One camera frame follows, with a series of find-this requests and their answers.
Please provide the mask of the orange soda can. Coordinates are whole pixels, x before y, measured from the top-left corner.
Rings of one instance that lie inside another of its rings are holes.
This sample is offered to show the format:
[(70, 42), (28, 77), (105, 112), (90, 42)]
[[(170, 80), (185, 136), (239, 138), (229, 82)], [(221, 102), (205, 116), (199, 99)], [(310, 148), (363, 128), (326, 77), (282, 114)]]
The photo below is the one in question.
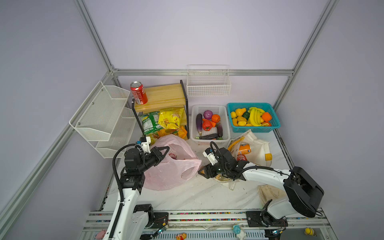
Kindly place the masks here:
[(240, 145), (238, 154), (240, 155), (247, 155), (252, 152), (250, 145)]

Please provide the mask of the pink plastic grocery bag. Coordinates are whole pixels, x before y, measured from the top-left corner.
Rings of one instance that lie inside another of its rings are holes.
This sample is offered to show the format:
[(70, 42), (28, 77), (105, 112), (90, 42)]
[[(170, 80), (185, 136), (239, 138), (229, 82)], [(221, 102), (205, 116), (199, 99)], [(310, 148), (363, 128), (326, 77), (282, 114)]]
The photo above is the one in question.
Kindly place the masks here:
[(145, 172), (144, 188), (153, 191), (166, 191), (179, 187), (192, 179), (200, 169), (202, 160), (182, 138), (167, 135), (159, 138), (153, 147), (170, 147), (166, 157), (155, 167)]

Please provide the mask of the beige folded cloth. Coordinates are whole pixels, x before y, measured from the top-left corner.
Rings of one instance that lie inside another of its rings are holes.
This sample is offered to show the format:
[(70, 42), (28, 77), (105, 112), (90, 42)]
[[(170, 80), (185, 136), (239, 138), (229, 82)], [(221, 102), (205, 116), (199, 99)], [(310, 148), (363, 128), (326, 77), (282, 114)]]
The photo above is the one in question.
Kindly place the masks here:
[(270, 185), (258, 186), (258, 194), (261, 201), (261, 207), (263, 207), (269, 200), (280, 200), (287, 197), (285, 191)]

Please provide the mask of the purple onion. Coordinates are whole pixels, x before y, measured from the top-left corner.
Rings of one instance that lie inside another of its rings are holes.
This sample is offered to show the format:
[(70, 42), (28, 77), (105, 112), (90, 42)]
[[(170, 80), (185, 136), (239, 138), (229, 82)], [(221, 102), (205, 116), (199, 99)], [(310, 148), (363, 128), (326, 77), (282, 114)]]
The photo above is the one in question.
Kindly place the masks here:
[(174, 160), (177, 159), (177, 156), (176, 156), (175, 154), (169, 154), (169, 156), (170, 156), (172, 159), (174, 159)]
[(212, 116), (213, 116), (213, 112), (210, 110), (206, 110), (206, 111), (204, 111), (203, 116), (205, 119), (211, 120)]

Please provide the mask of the white canvas tote bag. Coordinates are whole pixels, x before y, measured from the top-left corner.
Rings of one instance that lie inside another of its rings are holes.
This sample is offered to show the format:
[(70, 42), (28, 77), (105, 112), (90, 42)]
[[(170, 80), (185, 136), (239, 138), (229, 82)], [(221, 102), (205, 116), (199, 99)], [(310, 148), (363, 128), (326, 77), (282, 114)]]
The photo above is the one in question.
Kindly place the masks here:
[(231, 139), (227, 145), (227, 149), (231, 155), (237, 160), (238, 150), (240, 145), (250, 145), (252, 152), (245, 155), (248, 162), (253, 163), (257, 166), (270, 167), (272, 165), (272, 153), (270, 151), (270, 142), (261, 140), (256, 135), (248, 130), (241, 136)]

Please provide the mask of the orange snack bag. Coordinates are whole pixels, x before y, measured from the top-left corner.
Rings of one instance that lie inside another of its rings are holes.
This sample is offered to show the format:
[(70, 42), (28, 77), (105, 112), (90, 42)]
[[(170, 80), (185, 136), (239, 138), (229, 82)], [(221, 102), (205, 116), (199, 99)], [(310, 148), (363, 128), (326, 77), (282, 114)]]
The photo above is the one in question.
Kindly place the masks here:
[(175, 135), (177, 137), (180, 137), (182, 139), (185, 139), (187, 137), (188, 131), (184, 128), (184, 126), (181, 126), (180, 129), (161, 129), (155, 133), (152, 133), (152, 138), (159, 139), (161, 137), (167, 136), (167, 135)]

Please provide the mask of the white mesh wall rack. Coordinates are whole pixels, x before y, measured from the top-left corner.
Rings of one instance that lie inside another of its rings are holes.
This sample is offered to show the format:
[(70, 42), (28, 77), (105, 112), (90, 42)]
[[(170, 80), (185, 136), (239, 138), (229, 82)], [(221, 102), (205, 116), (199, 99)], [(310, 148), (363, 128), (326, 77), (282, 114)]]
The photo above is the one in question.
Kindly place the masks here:
[(127, 145), (136, 124), (128, 108), (130, 91), (98, 82), (69, 125), (104, 159), (111, 159)]

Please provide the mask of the yellow chips bag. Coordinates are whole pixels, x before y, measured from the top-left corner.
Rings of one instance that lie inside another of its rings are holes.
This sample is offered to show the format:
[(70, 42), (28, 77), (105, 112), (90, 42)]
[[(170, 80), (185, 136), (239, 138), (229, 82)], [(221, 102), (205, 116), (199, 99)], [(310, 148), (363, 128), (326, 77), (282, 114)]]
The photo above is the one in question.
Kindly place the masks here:
[(166, 108), (159, 112), (158, 124), (168, 130), (177, 130), (181, 126), (184, 108)]

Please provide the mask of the purple onion bottom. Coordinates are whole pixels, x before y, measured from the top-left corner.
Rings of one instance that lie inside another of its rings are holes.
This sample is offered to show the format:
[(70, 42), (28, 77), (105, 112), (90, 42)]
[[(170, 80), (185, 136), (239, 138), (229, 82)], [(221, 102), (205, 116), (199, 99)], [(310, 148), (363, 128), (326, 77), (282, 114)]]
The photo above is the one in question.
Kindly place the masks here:
[(174, 159), (174, 160), (177, 159), (177, 156), (176, 156), (175, 154), (169, 154), (169, 156), (170, 156), (172, 159)]

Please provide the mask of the pink pig toy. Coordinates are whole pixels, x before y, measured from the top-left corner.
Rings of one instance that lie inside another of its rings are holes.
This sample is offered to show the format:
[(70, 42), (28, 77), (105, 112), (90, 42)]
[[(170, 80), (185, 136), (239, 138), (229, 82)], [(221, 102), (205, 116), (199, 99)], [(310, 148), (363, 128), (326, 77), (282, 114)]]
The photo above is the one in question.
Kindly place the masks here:
[(95, 240), (103, 240), (105, 235), (106, 235), (106, 233), (107, 233), (106, 230), (100, 231), (99, 233), (96, 234)]

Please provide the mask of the red tomato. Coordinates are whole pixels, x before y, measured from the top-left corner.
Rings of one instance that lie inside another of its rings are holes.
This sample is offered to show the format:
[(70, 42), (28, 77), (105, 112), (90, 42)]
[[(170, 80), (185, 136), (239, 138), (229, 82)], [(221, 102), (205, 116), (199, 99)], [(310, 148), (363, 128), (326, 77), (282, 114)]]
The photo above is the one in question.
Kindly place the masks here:
[(204, 131), (210, 131), (211, 128), (213, 127), (212, 123), (208, 120), (203, 120), (202, 128)]

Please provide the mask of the red cola can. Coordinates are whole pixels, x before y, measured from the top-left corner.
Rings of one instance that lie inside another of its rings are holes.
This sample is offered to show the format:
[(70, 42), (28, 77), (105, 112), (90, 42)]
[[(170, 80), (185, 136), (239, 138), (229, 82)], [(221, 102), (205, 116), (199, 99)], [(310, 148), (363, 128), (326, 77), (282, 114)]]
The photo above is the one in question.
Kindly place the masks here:
[(243, 154), (237, 156), (237, 161), (248, 161), (247, 157)]
[(139, 82), (135, 81), (130, 84), (130, 89), (133, 94), (133, 98), (135, 100), (135, 103), (138, 105), (145, 105), (148, 102), (148, 97), (144, 88), (144, 85)]

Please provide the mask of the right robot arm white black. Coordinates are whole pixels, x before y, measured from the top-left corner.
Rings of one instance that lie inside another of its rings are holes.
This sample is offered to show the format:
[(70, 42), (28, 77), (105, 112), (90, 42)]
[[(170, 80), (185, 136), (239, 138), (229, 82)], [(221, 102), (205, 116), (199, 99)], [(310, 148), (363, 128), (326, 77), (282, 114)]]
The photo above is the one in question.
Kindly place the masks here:
[(232, 181), (253, 181), (285, 191), (286, 196), (268, 200), (262, 209), (248, 212), (248, 223), (255, 222), (263, 227), (277, 224), (285, 226), (286, 217), (292, 214), (307, 218), (317, 216), (324, 190), (303, 168), (280, 170), (245, 160), (238, 161), (229, 150), (218, 148), (214, 142), (210, 143), (203, 155), (210, 162), (201, 167), (198, 173), (206, 179), (222, 175)]

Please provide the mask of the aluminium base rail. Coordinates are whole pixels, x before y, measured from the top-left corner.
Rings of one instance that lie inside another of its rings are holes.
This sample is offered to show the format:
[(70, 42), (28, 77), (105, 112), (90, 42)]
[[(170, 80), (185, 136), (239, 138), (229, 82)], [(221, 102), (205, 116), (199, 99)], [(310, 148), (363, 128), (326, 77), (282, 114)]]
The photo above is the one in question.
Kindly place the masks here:
[[(188, 240), (235, 240), (233, 226), (239, 225), (246, 233), (247, 240), (336, 240), (337, 236), (322, 210), (314, 218), (300, 214), (286, 217), (285, 226), (257, 226), (248, 223), (247, 213), (255, 210), (197, 210), (197, 211), (156, 211), (155, 223), (146, 228), (144, 234), (159, 229), (168, 214), (168, 229), (156, 237), (157, 240), (175, 240), (176, 235), (187, 234)], [(312, 228), (316, 236), (307, 236), (305, 228)]]

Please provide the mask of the purple onion top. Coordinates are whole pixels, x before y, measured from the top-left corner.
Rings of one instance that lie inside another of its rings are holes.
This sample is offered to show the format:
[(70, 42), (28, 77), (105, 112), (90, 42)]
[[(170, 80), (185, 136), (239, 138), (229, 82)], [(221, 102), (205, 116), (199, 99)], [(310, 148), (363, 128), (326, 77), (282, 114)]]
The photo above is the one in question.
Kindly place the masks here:
[(206, 111), (204, 111), (203, 116), (205, 119), (211, 120), (212, 116), (213, 116), (213, 112), (210, 110), (206, 110)]

